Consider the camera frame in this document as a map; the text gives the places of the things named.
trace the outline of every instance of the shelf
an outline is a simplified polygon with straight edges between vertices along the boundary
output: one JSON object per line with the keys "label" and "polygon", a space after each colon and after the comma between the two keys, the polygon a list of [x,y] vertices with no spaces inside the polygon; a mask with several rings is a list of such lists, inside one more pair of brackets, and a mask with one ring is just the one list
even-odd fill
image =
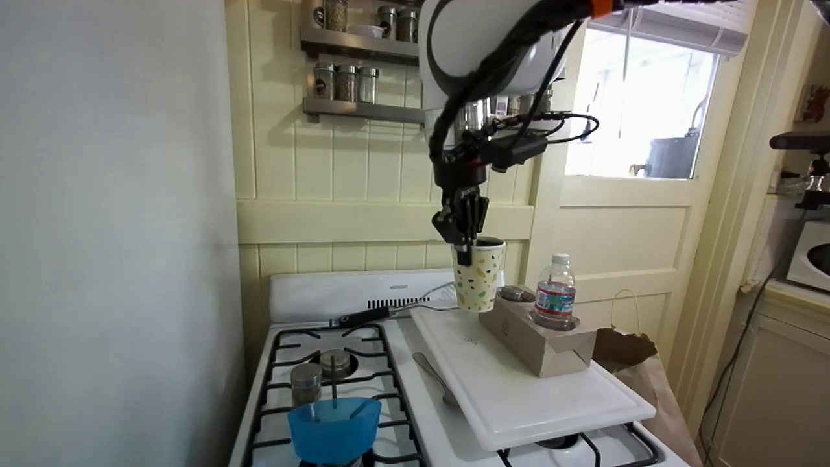
{"label": "shelf", "polygon": [[367,100],[328,100],[328,97],[305,97],[305,112],[309,117],[358,117],[358,118],[384,118],[384,122],[412,122],[424,125],[424,108],[405,105],[379,105]]}
{"label": "shelf", "polygon": [[311,57],[323,51],[335,51],[349,57],[371,57],[371,60],[386,60],[401,64],[419,64],[419,44],[411,44],[411,42],[390,42],[390,38],[373,38],[373,36],[360,36],[349,30],[305,25],[301,44]]}

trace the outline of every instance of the bottle cap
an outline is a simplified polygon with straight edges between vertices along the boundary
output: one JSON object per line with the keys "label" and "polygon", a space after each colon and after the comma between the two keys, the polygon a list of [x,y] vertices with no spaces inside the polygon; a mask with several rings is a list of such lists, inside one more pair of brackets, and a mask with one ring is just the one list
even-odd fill
{"label": "bottle cap", "polygon": [[567,252],[558,252],[551,260],[552,260],[552,265],[571,265],[571,254],[567,254]]}

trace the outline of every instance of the white beadboard wall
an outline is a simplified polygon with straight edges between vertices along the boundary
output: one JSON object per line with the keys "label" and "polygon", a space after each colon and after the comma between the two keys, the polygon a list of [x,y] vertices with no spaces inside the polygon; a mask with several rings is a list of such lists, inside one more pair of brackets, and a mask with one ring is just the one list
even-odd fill
{"label": "white beadboard wall", "polygon": [[[268,331],[268,278],[319,270],[450,266],[430,227],[434,186],[419,125],[301,112],[309,69],[298,0],[229,0],[229,61],[241,227],[246,354]],[[379,100],[419,105],[415,68],[379,64]],[[508,279],[525,279],[541,162],[490,175],[488,232],[503,236]]]}

